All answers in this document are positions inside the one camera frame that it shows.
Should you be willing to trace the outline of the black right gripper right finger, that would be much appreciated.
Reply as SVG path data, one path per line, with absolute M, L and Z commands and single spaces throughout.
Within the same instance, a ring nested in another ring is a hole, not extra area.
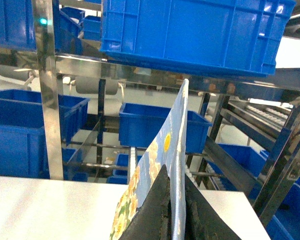
M 186 240 L 239 240 L 199 189 L 185 176 Z

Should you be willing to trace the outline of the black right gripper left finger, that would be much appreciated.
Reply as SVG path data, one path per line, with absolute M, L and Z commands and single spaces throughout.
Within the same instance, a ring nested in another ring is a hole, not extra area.
M 170 240 L 172 238 L 170 178 L 163 165 L 142 206 L 121 240 Z

